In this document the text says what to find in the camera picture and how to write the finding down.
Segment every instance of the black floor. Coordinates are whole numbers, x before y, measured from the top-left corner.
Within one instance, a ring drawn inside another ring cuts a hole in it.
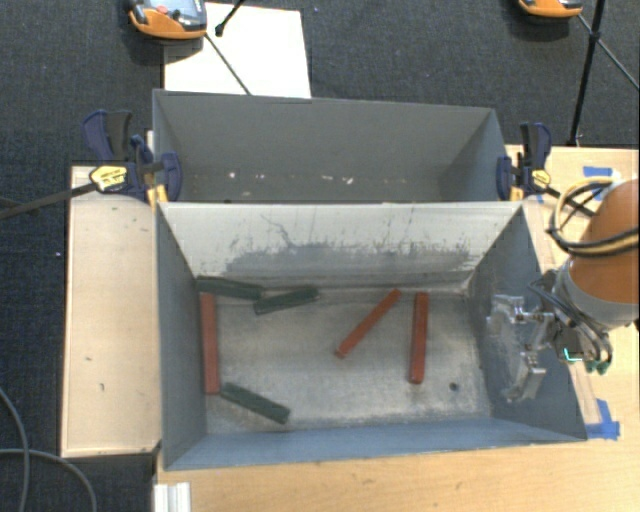
[[[512,0],[253,1],[300,9],[316,97],[485,106],[505,141],[542,121],[568,138],[588,36],[578,20],[535,25]],[[590,20],[595,0],[587,0]],[[609,1],[603,39],[638,79],[640,3]],[[98,108],[134,112],[151,126],[151,89],[162,85],[162,48],[133,34],[120,0],[25,2],[0,8],[0,196],[28,201],[67,186],[89,159],[79,123]],[[638,93],[598,50],[581,144],[638,146]],[[56,452],[65,297],[65,207],[0,221],[0,386],[35,449]],[[0,448],[19,446],[0,406]],[[150,506],[149,457],[79,461],[101,511]],[[0,460],[0,510],[17,510],[19,458]],[[28,510],[88,510],[81,485],[34,462]]]

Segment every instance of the orange device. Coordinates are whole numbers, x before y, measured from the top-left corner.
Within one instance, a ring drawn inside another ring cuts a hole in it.
[[[564,240],[561,229],[551,234],[570,255],[560,270],[558,291],[598,324],[614,328],[638,318],[638,180],[607,181],[585,179],[558,200],[556,219],[574,191],[609,185],[582,240]]]
[[[133,26],[162,39],[198,39],[207,32],[204,0],[124,0]]]
[[[527,14],[542,18],[571,18],[582,12],[580,0],[518,0]]]

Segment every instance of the clamp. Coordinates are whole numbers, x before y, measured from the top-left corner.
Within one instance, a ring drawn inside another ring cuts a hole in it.
[[[102,193],[124,194],[140,201],[148,201],[148,192],[163,185],[169,201],[177,201],[182,186],[177,153],[163,153],[160,161],[154,162],[153,152],[140,135],[129,138],[131,117],[128,111],[96,110],[82,122],[85,144],[103,165],[91,173],[91,180]]]
[[[518,152],[518,165],[514,167],[506,155],[498,158],[496,187],[503,201],[519,201],[553,190],[549,187],[551,176],[544,168],[551,153],[551,132],[542,123],[523,123],[520,132],[524,152]]]

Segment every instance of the black cable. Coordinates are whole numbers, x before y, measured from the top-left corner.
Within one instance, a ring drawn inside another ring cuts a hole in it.
[[[89,192],[93,192],[94,190],[96,190],[95,183],[87,183],[86,185],[72,188],[70,190],[63,190],[62,192],[57,192],[49,196],[41,197],[40,199],[36,199],[28,203],[22,203],[18,206],[13,206],[12,208],[7,208],[6,210],[1,211],[0,220],[10,219],[11,217],[15,217],[16,215],[20,215],[22,213],[29,213],[38,210],[43,206],[49,206],[55,203],[59,203],[60,201],[66,201],[83,194],[88,194]]]
[[[569,318],[571,318],[571,320],[573,320],[576,324],[578,324],[579,322],[582,322],[589,329],[591,329],[591,331],[593,331],[598,336],[598,338],[606,339],[605,346],[607,347],[607,351],[610,354],[613,353],[613,349],[609,350],[609,348],[612,348],[612,347],[611,347],[607,337],[602,335],[601,329],[596,327],[593,324],[593,322],[591,322],[591,320],[589,320],[585,315],[582,315],[582,314],[574,312],[574,310],[573,310],[573,308],[571,306],[569,306],[569,305],[565,304],[564,302],[560,301],[560,299],[557,298],[553,293],[548,292],[547,290],[545,290],[542,287],[542,278],[535,279],[535,280],[531,281],[527,285],[527,288],[529,290],[531,290],[532,292],[538,294],[540,297],[545,298],[549,303],[551,303],[552,305],[554,305],[555,307],[560,309],[565,315],[567,315]]]
[[[21,455],[24,450],[20,448],[8,448],[0,450],[0,455]],[[68,460],[63,459],[62,457],[58,457],[57,455],[53,455],[52,453],[41,452],[39,450],[29,450],[28,453],[35,457],[40,457],[41,459],[50,460],[55,462],[56,464],[60,464],[63,468],[68,469],[71,473],[73,473],[78,480],[82,482],[87,493],[89,494],[89,499],[91,500],[91,510],[93,512],[98,511],[98,500],[96,498],[96,493],[91,486],[91,482],[87,479],[80,469],[77,466],[73,465]]]
[[[15,420],[16,426],[18,427],[18,432],[20,433],[20,439],[22,442],[22,448],[5,448],[0,449],[0,455],[22,455],[24,457],[24,479],[22,485],[22,498],[20,499],[20,506],[18,508],[19,512],[24,512],[27,502],[27,496],[29,494],[29,480],[30,480],[30,457],[40,457],[41,459],[46,459],[53,461],[57,464],[62,465],[65,469],[71,471],[84,485],[85,489],[89,493],[89,498],[91,499],[91,510],[93,512],[97,512],[98,510],[98,500],[96,499],[96,493],[91,486],[91,482],[87,479],[87,477],[74,466],[68,460],[63,459],[62,457],[58,457],[57,455],[53,455],[51,453],[41,452],[39,450],[33,450],[29,448],[27,442],[27,433],[24,428],[24,424],[22,423],[22,419],[20,419],[20,415],[18,411],[14,407],[9,397],[5,394],[5,392],[0,387],[0,398],[9,409],[9,412],[13,416]]]
[[[578,187],[576,190],[572,191],[568,196],[567,196],[567,200],[568,199],[573,199],[574,197],[583,194],[584,192],[588,192],[590,190],[594,190],[594,189],[601,189],[602,188],[602,184],[601,183],[588,183],[586,185],[583,185],[581,187]],[[558,246],[565,252],[568,252],[570,254],[578,254],[581,257],[605,257],[605,256],[614,256],[616,254],[622,254],[626,251],[630,251],[632,249],[635,249],[638,247],[638,244],[632,244],[630,246],[627,247],[622,247],[622,248],[618,248],[618,249],[612,249],[611,251],[605,251],[605,252],[601,252],[601,253],[593,253],[593,254],[587,254],[584,252],[580,252],[580,249],[588,249],[588,248],[598,248],[598,247],[603,247],[606,246],[610,243],[613,242],[617,242],[620,240],[623,240],[629,236],[638,234],[638,227],[636,226],[635,228],[631,228],[631,229],[627,229],[625,231],[622,231],[620,233],[617,233],[616,235],[610,236],[610,237],[606,237],[606,238],[602,238],[600,240],[593,240],[593,241],[588,241],[588,242],[568,242],[567,240],[565,240],[564,238],[562,238],[558,232],[560,231],[561,228],[558,228],[556,226],[556,216],[555,216],[555,211],[551,214],[551,217],[549,218],[549,229],[547,230],[547,233],[549,233],[551,235],[551,237],[555,240],[555,242],[558,244]]]
[[[20,414],[13,406],[9,397],[5,394],[2,387],[0,387],[0,398],[9,409],[11,416],[13,416],[13,420],[16,423],[16,427],[18,427],[18,432],[20,434],[20,442],[22,443],[22,454],[24,456],[24,467],[22,472],[22,497],[20,498],[20,506],[18,507],[19,512],[24,512],[27,506],[27,496],[29,495],[29,479],[31,476],[31,463],[29,458],[29,442],[27,441],[27,433],[24,428],[24,423],[20,419]]]
[[[571,322],[573,322],[573,327],[577,326],[578,320],[580,319],[575,318],[576,315],[573,313],[573,311],[571,311],[571,308],[569,306],[561,302],[560,299],[558,299],[555,295],[553,295],[552,293],[542,288],[540,286],[541,281],[542,279],[537,279],[535,281],[530,282],[527,285],[527,289],[531,290],[533,293],[538,295],[542,300],[548,302],[549,304],[554,306],[556,309],[559,309],[560,311],[562,311],[567,316],[567,318],[569,318]],[[600,361],[600,357],[602,355],[600,347],[596,344],[592,344],[592,345],[596,350],[595,360]]]
[[[584,16],[582,16],[582,14],[578,14],[578,19],[580,20],[580,22],[582,23],[582,25],[587,29],[587,31],[589,33],[591,32],[591,27],[589,26],[589,23],[587,22],[587,20],[584,19]],[[636,88],[636,90],[638,92],[640,92],[640,86],[638,85],[638,82],[636,82],[634,80],[634,78],[631,76],[631,73],[629,73],[625,67],[622,65],[622,63],[616,58],[616,56],[613,54],[613,52],[611,50],[609,50],[609,48],[607,47],[606,44],[604,44],[604,41],[602,41],[601,39],[598,38],[598,40],[596,41],[596,44],[602,48],[604,50],[604,53],[607,55],[607,57],[609,57],[611,59],[611,61],[614,63],[614,65],[622,72],[622,74],[625,76],[625,78],[627,80],[629,80],[629,82],[631,82],[631,84]]]
[[[562,195],[559,191],[557,191],[555,188],[552,188],[552,187],[547,187],[545,192],[549,194],[551,197],[555,197],[556,199],[560,199],[560,196]],[[567,201],[567,204],[569,206],[573,206],[574,208],[579,210],[581,213],[585,214],[587,217],[593,217],[595,215],[595,212],[592,212],[591,210],[589,210],[589,208],[585,208],[584,204],[581,205],[579,203],[576,203],[573,199],[571,201]]]
[[[233,69],[233,67],[231,66],[231,64],[229,64],[229,62],[227,61],[227,59],[225,59],[224,55],[222,54],[222,52],[220,51],[220,49],[217,47],[216,43],[213,42],[213,39],[211,39],[211,37],[209,37],[209,34],[205,33],[204,38],[209,41],[209,43],[211,44],[211,46],[213,47],[213,49],[216,51],[216,53],[218,54],[218,56],[222,59],[222,62],[224,62],[224,65],[227,66],[227,69],[229,70],[229,72],[233,75],[233,78],[236,79],[236,82],[238,82],[238,84],[240,84],[240,87],[242,87],[242,90],[244,90],[245,94],[247,96],[253,96],[250,92],[249,89],[247,89],[247,86],[244,85],[244,83],[242,82],[242,80],[240,80],[240,77],[238,76],[238,74],[235,72],[235,70]]]
[[[567,225],[567,223],[571,220],[571,218],[578,213],[579,211],[584,212],[583,208],[584,205],[586,205],[588,202],[592,201],[593,199],[595,199],[595,197],[604,190],[604,187],[599,188],[598,190],[596,190],[595,192],[593,192],[589,197],[587,197],[584,201],[582,201],[581,203],[576,203],[575,201],[572,201],[571,203],[568,203],[570,206],[573,206],[573,210],[571,210],[571,213],[569,213],[569,215],[567,215],[567,218],[564,219],[564,222],[560,225],[560,227],[558,228],[558,231],[562,230],[563,227],[565,227]]]

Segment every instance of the blue clamp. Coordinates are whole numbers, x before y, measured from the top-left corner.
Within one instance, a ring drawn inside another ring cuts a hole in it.
[[[145,176],[153,174],[156,185],[164,185],[169,201],[177,201],[182,187],[182,167],[175,151],[163,153],[159,162],[154,162],[153,152],[140,135],[128,139],[131,112],[106,112],[96,110],[82,122],[82,137],[101,164],[115,163],[126,167],[127,186],[116,193],[147,200],[147,190],[152,185]],[[133,160],[129,157],[129,146],[133,149]]]
[[[551,153],[551,132],[542,123],[520,125],[524,152],[518,153],[517,166],[508,156],[498,158],[496,188],[498,197],[508,200],[512,188],[522,191],[523,197],[548,192],[551,178],[544,166]]]

